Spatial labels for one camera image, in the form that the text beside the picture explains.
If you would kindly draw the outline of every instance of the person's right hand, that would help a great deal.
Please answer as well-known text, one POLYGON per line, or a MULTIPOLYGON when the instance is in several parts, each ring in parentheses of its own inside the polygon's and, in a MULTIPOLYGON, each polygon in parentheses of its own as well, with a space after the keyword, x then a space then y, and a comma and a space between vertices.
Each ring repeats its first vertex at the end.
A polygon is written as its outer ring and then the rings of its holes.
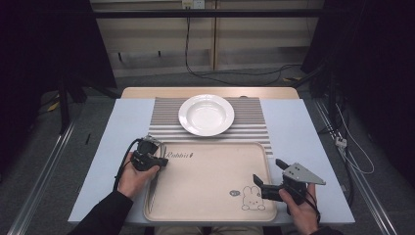
MULTIPOLYGON (((307 191, 309 194, 306 195, 306 198, 308 201, 313 203, 314 201, 311 199, 311 196, 314 198, 314 200, 316 200, 315 184, 308 184, 307 191)), ((290 209, 294 225, 301 235, 309 235, 318 230, 317 213, 308 203, 304 202, 301 205, 297 205, 291 195, 285 189, 280 189, 279 194, 281 199, 284 201, 284 203, 287 204, 288 208, 290 209)))

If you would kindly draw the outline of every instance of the beige tray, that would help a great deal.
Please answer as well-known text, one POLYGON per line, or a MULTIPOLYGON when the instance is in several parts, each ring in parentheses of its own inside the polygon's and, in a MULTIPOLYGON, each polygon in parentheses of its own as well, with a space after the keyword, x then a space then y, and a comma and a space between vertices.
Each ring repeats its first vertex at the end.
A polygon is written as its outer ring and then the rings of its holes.
POLYGON ((275 202, 262 200, 253 174, 269 184, 267 157, 258 143, 164 143, 168 165, 157 184, 151 221, 270 221, 275 202))

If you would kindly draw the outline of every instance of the placemat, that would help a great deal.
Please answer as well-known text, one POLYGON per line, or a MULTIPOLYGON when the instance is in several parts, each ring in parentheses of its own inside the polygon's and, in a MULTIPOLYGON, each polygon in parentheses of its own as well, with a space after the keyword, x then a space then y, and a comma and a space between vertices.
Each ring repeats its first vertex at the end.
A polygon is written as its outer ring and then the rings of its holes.
POLYGON ((256 142, 272 158, 271 143, 259 98, 224 98, 233 107, 235 119, 221 134, 205 137, 189 133, 179 122, 178 112, 187 98, 156 98, 149 133, 162 142, 256 142))

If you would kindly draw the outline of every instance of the plate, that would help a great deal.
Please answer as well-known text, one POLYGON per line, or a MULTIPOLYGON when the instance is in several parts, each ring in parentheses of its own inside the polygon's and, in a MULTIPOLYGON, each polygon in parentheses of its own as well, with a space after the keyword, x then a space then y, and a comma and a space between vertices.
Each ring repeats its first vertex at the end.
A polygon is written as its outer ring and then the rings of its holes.
POLYGON ((231 126, 235 117, 229 102, 216 95, 198 95, 185 101, 179 110, 180 124, 190 133, 213 136, 231 126))

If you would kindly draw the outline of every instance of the black metal bar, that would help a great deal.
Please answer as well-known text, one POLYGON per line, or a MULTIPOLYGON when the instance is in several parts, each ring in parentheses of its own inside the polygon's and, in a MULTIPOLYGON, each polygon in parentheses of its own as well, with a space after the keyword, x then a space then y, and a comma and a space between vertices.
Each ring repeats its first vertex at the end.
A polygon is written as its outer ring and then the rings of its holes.
POLYGON ((279 10, 125 10, 76 12, 38 12, 57 17, 92 17, 95 19, 125 18, 322 18, 350 15, 346 10, 326 9, 279 9, 279 10))

